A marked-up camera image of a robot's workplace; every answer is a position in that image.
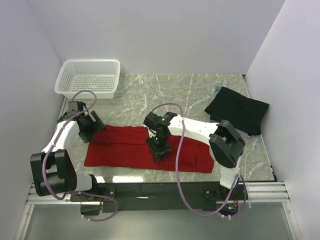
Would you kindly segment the red t-shirt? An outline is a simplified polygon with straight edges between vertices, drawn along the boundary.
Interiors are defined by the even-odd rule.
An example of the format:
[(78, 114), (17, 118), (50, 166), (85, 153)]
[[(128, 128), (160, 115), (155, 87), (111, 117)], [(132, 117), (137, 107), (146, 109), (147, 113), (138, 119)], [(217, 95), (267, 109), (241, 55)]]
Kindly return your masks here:
[[(143, 126), (107, 125), (106, 130), (95, 134), (94, 140), (89, 143), (84, 166), (175, 171), (176, 154), (181, 137), (169, 137), (170, 153), (163, 161), (155, 164), (146, 142), (148, 136), (149, 133)], [(178, 170), (208, 174), (213, 169), (214, 160), (209, 146), (184, 137), (179, 154)]]

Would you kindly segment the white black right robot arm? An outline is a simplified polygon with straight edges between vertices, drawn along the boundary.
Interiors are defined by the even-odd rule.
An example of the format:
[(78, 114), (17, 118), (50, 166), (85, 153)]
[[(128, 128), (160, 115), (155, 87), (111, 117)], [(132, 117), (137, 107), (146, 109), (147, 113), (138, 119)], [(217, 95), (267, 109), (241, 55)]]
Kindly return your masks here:
[(219, 187), (217, 188), (219, 194), (222, 197), (228, 193), (231, 197), (236, 194), (240, 178), (239, 160), (246, 143), (229, 121), (210, 123), (189, 119), (173, 112), (167, 112), (163, 116), (150, 112), (145, 117), (143, 124), (149, 132), (146, 143), (155, 163), (162, 161), (172, 150), (168, 143), (169, 137), (180, 136), (174, 167), (178, 177), (183, 141), (186, 138), (196, 140), (209, 147), (207, 153), (220, 165)]

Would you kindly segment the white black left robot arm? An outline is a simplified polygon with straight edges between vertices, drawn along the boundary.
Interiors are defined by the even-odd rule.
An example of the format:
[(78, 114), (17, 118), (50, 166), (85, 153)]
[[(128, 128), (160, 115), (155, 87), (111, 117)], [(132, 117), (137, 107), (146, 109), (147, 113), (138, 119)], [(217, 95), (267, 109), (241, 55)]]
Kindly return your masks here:
[(77, 136), (84, 143), (94, 140), (94, 135), (106, 126), (95, 111), (88, 112), (81, 101), (68, 103), (68, 111), (59, 119), (49, 144), (30, 157), (33, 183), (38, 196), (92, 191), (98, 183), (93, 175), (78, 175), (73, 167), (68, 149)]

